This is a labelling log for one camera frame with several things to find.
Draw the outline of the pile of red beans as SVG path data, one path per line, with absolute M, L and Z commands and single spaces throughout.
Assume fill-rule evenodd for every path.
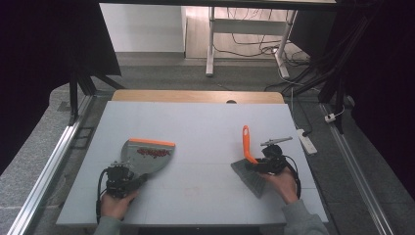
M 150 156 L 154 159 L 156 158 L 163 158 L 166 156 L 170 156 L 171 152 L 167 149 L 156 149 L 156 148 L 139 148 L 137 153 L 142 156 Z

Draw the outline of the white foam board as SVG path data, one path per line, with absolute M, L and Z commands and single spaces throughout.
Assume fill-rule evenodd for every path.
M 256 197 L 231 164 L 243 158 L 242 134 L 251 153 L 280 139 L 283 153 L 298 166 L 306 208 L 327 217 L 287 105 L 110 102 L 57 222 L 83 227 L 96 222 L 102 170 L 120 157 L 129 138 L 173 142 L 172 159 L 152 174 L 132 203 L 125 223 L 139 226 L 230 226 L 282 223 L 281 197 L 266 187 Z

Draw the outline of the person's right hand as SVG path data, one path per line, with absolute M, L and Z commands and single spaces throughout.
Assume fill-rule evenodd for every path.
M 287 167 L 279 174 L 261 173 L 260 176 L 274 187 L 286 205 L 292 204 L 299 199 L 297 196 L 297 183 L 292 172 Z

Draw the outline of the white desk frame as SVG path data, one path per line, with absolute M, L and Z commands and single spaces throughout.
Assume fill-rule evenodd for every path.
M 272 54 L 277 63 L 278 70 L 282 78 L 289 78 L 285 62 L 283 60 L 283 53 L 289 35 L 294 25 L 296 10 L 288 10 L 288 16 L 284 22 L 273 21 L 255 21 L 255 20 L 231 20 L 220 19 L 215 17 L 215 8 L 208 8 L 208 47 L 207 47 L 207 66 L 206 76 L 213 76 L 213 62 L 214 62 L 214 48 L 213 40 L 216 33 L 237 33 L 237 34 L 262 34 L 274 35 L 281 37 L 281 43 L 277 49 L 272 50 Z

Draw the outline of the grey brush with orange handle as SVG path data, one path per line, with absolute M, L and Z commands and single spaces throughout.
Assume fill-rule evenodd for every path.
M 232 163 L 231 168 L 248 189 L 257 198 L 260 198 L 264 190 L 265 180 L 254 171 L 254 167 L 258 166 L 259 161 L 251 154 L 250 130 L 247 125 L 243 127 L 242 143 L 244 158 Z

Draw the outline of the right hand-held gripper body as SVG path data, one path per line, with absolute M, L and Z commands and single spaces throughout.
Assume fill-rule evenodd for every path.
M 279 143 L 288 140 L 292 140 L 292 137 L 269 139 L 261 143 L 261 146 L 264 146 L 262 150 L 264 158 L 259 168 L 261 173 L 280 174 L 286 167 L 289 170 L 293 169 L 286 161 L 286 156 L 283 155 L 282 149 L 278 146 Z

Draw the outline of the white panel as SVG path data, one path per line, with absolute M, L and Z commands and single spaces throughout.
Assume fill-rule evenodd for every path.
M 100 8 L 116 52 L 185 52 L 183 7 L 101 3 Z

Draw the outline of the white power strip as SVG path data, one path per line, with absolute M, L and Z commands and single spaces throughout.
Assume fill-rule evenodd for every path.
M 315 146 L 313 145 L 313 143 L 311 142 L 311 140 L 309 139 L 308 136 L 304 136 L 305 131 L 303 129 L 298 129 L 297 130 L 297 134 L 299 137 L 299 140 L 305 150 L 305 152 L 308 155 L 314 155 L 317 153 L 317 149 L 315 148 Z

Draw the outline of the dark curtain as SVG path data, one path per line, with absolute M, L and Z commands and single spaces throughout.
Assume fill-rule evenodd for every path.
M 415 0 L 381 5 L 346 64 L 351 115 L 415 200 Z
M 77 73 L 120 74 L 99 0 L 0 0 L 0 174 Z

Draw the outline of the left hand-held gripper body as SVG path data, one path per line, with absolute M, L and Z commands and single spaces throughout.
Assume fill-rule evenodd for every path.
M 130 164 L 114 162 L 106 168 L 107 192 L 115 198 L 124 198 L 132 191 L 130 185 L 134 184 L 135 174 L 130 170 Z

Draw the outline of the grey dustpan with orange edge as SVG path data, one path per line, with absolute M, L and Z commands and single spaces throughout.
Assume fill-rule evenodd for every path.
M 176 145 L 172 142 L 129 138 L 121 148 L 120 161 L 130 164 L 130 170 L 134 172 L 135 177 L 142 174 L 152 174 L 164 168 L 172 159 Z M 156 148 L 167 149 L 171 152 L 170 156 L 163 158 L 152 158 L 150 156 L 142 156 L 137 153 L 139 148 Z

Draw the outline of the aluminium rail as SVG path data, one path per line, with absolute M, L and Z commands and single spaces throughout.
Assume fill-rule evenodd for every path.
M 392 225 L 389 222 L 381 204 L 379 203 L 375 193 L 367 181 L 363 170 L 355 158 L 346 138 L 340 133 L 333 122 L 327 122 L 330 127 L 332 135 L 340 149 L 340 152 L 346 162 L 347 168 L 353 178 L 353 181 L 362 197 L 364 204 L 367 207 L 369 214 L 378 230 L 379 235 L 395 235 Z
M 28 226 L 31 224 L 35 213 L 54 178 L 54 175 L 56 174 L 66 152 L 69 149 L 69 145 L 72 142 L 74 135 L 86 117 L 85 113 L 88 110 L 92 100 L 93 97 L 87 95 L 80 102 L 77 120 L 73 124 L 67 125 L 64 129 L 64 132 L 55 146 L 55 149 L 49 157 L 46 165 L 43 167 L 7 235 L 24 235 Z

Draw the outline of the wooden table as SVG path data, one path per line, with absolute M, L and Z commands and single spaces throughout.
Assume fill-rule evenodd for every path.
M 252 91 L 193 91 L 193 90 L 117 90 L 113 101 L 173 102 L 173 103 L 220 103 L 236 104 L 283 104 L 278 92 Z

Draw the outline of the person's left hand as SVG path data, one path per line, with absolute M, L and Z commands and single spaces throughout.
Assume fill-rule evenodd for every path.
M 108 216 L 122 220 L 130 203 L 138 196 L 137 191 L 132 191 L 126 197 L 120 199 L 105 193 L 101 198 L 101 216 Z

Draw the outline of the black metal stand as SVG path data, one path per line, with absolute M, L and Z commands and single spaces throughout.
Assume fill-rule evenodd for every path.
M 98 93 L 92 78 L 96 77 L 104 83 L 108 84 L 115 90 L 124 89 L 124 86 L 109 78 L 100 71 L 93 70 L 86 66 L 75 67 L 69 78 L 69 104 L 70 118 L 69 126 L 73 126 L 79 118 L 78 95 L 77 90 L 81 88 L 85 96 L 94 96 Z
M 334 66 L 327 72 L 327 80 L 318 95 L 318 100 L 320 103 L 329 103 L 332 98 L 335 98 L 335 110 L 333 111 L 333 114 L 336 116 L 336 119 L 330 123 L 332 123 L 341 134 L 344 133 L 342 122 L 342 114 L 345 111 L 344 96 L 345 89 L 343 76 L 341 75 L 341 67 Z

